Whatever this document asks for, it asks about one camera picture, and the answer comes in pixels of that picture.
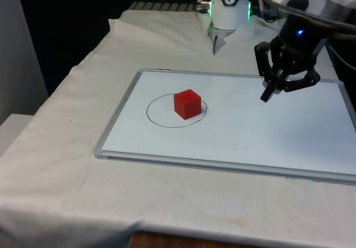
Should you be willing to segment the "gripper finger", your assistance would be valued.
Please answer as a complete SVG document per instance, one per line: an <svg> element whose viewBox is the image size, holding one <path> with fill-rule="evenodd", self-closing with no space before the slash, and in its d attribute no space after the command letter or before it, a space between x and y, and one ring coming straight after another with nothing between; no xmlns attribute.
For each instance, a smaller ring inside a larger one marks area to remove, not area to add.
<svg viewBox="0 0 356 248"><path fill-rule="evenodd" d="M280 77L283 80L282 89L285 92L293 92L296 90L301 90L307 87L315 86L320 81L319 73L314 69L307 70L303 78L298 80L288 81L287 78L290 76L285 71L281 73Z"/></svg>
<svg viewBox="0 0 356 248"><path fill-rule="evenodd" d="M256 64L259 75L264 78L265 90L260 99L267 103L275 91L281 90L281 79L278 76L278 68L269 63L268 53L270 51L269 42L261 42L254 47Z"/></svg>

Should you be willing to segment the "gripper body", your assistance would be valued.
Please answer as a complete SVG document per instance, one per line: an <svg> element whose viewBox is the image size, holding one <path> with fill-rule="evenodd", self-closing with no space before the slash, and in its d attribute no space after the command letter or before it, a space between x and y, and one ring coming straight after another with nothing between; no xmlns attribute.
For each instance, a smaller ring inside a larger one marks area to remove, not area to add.
<svg viewBox="0 0 356 248"><path fill-rule="evenodd" d="M273 66L285 76L312 70L327 38L327 25L289 15L279 34L270 42Z"/></svg>

